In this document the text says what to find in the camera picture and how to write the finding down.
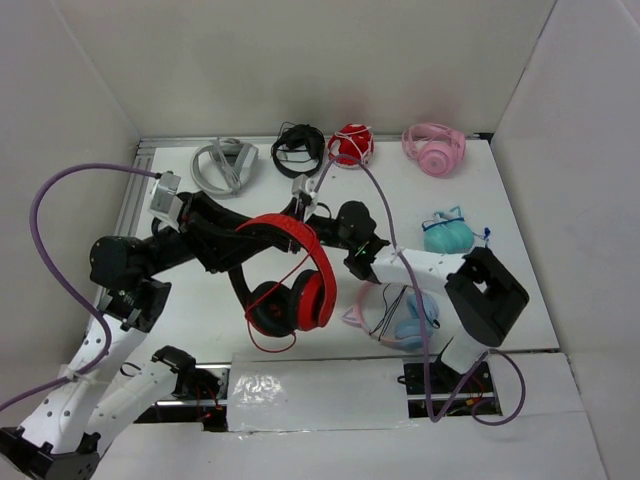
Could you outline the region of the red black headphones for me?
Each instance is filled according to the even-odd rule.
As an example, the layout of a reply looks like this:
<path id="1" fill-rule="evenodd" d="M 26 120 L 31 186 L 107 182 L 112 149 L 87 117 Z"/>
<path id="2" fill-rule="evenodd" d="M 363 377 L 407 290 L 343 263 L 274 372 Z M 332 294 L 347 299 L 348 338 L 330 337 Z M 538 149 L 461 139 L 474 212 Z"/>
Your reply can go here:
<path id="1" fill-rule="evenodd" d="M 314 264 L 308 269 L 301 265 L 294 267 L 286 275 L 295 278 L 289 286 L 281 279 L 263 282 L 253 290 L 248 288 L 241 266 L 229 271 L 248 331 L 285 338 L 326 327 L 337 300 L 337 281 L 315 231 L 302 221 L 280 213 L 257 216 L 235 231 L 284 249 L 297 245 L 304 250 L 304 259 Z"/>

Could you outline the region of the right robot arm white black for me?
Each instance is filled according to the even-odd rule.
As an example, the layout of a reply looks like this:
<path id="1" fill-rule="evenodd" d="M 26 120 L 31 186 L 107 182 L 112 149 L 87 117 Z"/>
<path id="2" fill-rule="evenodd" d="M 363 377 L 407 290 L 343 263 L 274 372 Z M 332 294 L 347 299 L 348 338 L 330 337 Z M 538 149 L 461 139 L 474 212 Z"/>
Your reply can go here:
<path id="1" fill-rule="evenodd" d="M 344 203 L 334 218 L 321 217 L 293 198 L 283 213 L 308 224 L 326 247 L 348 252 L 344 265 L 370 284 L 416 285 L 448 297 L 460 327 L 439 354 L 436 379 L 460 391 L 482 355 L 502 345 L 529 294 L 486 247 L 466 254 L 437 254 L 395 246 L 376 235 L 376 222 L 360 201 Z"/>

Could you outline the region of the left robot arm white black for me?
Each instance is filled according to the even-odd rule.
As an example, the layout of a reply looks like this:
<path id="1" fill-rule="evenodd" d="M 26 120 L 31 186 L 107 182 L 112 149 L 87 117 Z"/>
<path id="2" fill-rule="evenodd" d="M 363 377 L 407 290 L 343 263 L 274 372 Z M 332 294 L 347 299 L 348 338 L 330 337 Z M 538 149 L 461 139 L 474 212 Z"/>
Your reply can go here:
<path id="1" fill-rule="evenodd" d="M 115 437 L 153 402 L 187 398 L 211 380 L 193 356 L 165 346 L 124 386 L 106 392 L 164 310 L 171 285 L 156 274 L 193 259 L 224 272 L 272 244 L 244 229 L 248 217 L 204 193 L 182 193 L 178 204 L 175 227 L 94 243 L 91 279 L 106 292 L 89 307 L 89 331 L 65 373 L 43 386 L 41 404 L 20 425 L 1 430 L 2 459 L 28 478 L 91 478 Z"/>

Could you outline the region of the grey white headphones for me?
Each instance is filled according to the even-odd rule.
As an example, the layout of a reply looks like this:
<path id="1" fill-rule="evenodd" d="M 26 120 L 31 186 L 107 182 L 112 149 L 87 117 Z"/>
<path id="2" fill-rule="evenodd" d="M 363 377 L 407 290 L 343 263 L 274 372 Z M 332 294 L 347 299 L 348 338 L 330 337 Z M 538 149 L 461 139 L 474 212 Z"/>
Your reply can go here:
<path id="1" fill-rule="evenodd" d="M 226 187 L 217 187 L 202 173 L 200 158 L 207 156 L 217 168 Z M 251 143 L 236 138 L 215 138 L 208 145 L 194 152 L 190 162 L 191 178 L 195 185 L 212 198 L 236 196 L 242 192 L 252 177 L 259 150 Z"/>

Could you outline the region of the red white folded headphones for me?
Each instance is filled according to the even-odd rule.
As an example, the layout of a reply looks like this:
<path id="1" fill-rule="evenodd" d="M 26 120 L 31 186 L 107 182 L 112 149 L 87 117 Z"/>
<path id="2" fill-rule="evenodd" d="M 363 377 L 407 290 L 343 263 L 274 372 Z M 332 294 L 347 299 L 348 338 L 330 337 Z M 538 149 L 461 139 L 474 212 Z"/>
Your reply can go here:
<path id="1" fill-rule="evenodd" d="M 374 136 L 369 126 L 349 123 L 336 131 L 327 144 L 328 158 L 342 168 L 368 164 L 374 155 Z"/>

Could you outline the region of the pink blue cat-ear headphones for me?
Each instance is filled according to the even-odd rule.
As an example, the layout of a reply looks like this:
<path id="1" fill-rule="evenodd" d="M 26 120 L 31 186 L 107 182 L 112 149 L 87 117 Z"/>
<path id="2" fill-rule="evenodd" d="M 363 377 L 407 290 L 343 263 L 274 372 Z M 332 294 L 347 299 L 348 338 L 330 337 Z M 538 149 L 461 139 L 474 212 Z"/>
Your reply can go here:
<path id="1" fill-rule="evenodd" d="M 374 326 L 365 319 L 365 302 L 370 293 L 380 293 L 384 312 Z M 359 328 L 380 345 L 394 350 L 415 351 L 423 348 L 422 329 L 430 339 L 440 328 L 440 311 L 435 299 L 425 291 L 420 300 L 426 320 L 421 321 L 419 297 L 408 285 L 365 283 L 354 303 L 342 314 L 343 323 Z"/>

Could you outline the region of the teal cat-ear headphones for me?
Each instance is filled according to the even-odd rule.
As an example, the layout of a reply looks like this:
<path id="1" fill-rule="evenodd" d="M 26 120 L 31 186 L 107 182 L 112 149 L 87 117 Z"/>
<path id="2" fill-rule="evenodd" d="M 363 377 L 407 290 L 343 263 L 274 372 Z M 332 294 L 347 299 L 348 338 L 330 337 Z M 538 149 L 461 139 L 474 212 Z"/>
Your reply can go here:
<path id="1" fill-rule="evenodd" d="M 466 254 L 476 246 L 476 241 L 489 247 L 492 233 L 489 227 L 482 233 L 473 231 L 460 206 L 435 211 L 422 222 L 421 229 L 424 250 L 442 255 Z"/>

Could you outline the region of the white glossy cover sheet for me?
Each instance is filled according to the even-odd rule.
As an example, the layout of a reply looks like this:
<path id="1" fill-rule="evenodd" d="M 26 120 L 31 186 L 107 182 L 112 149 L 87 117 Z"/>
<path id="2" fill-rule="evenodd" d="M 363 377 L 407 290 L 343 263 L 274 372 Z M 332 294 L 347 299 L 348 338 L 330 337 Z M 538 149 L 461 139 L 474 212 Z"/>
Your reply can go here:
<path id="1" fill-rule="evenodd" d="M 236 362 L 227 393 L 234 432 L 376 430 L 409 424 L 399 359 Z"/>

